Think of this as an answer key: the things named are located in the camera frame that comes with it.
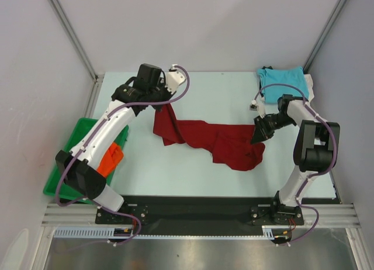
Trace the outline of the dark red t-shirt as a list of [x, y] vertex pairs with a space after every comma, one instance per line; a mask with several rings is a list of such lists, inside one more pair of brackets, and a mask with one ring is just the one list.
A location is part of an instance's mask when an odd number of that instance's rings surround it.
[[250, 124], [179, 120], [170, 104], [155, 112], [153, 125], [153, 133], [162, 138], [165, 146], [187, 144], [204, 149], [211, 153], [214, 163], [236, 171], [252, 170], [263, 160], [265, 144], [251, 144], [254, 130]]

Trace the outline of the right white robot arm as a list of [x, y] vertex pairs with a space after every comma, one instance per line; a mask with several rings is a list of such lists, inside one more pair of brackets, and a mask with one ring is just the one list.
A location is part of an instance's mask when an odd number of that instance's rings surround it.
[[288, 125], [298, 126], [293, 150], [295, 167], [283, 188], [275, 194], [267, 211], [253, 212], [257, 219], [266, 217], [276, 224], [302, 216], [301, 203], [307, 188], [320, 175], [331, 171], [337, 161], [340, 126], [320, 117], [303, 97], [282, 95], [278, 112], [254, 118], [251, 144], [273, 137], [276, 130]]

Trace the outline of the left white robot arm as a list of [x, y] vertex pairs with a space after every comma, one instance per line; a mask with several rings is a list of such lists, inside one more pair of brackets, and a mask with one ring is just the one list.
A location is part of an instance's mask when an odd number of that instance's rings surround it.
[[169, 101], [186, 77], [176, 67], [163, 72], [159, 67], [142, 64], [135, 77], [117, 87], [104, 114], [93, 128], [70, 151], [61, 150], [55, 157], [61, 183], [83, 197], [109, 209], [117, 223], [128, 219], [124, 199], [98, 171], [102, 159], [120, 132], [148, 106], [159, 108]]

